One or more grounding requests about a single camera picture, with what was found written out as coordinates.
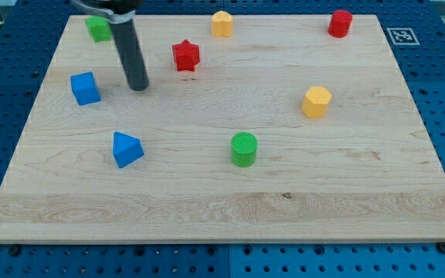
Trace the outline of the dark clamp with metal band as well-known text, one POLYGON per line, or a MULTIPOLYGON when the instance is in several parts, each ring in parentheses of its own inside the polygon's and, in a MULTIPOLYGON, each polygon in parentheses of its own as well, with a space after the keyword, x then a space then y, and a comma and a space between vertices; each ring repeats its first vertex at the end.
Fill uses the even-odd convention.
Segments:
POLYGON ((113 24, 133 19, 143 3, 144 0, 70 0, 70 4, 84 14, 102 17, 113 24))

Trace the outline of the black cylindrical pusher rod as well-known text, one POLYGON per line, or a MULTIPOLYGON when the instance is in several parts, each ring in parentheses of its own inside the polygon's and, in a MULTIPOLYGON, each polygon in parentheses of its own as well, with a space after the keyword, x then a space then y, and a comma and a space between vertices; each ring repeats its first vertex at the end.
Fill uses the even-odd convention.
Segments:
POLYGON ((133 19, 110 24, 127 84, 133 91, 148 88, 149 79, 133 19))

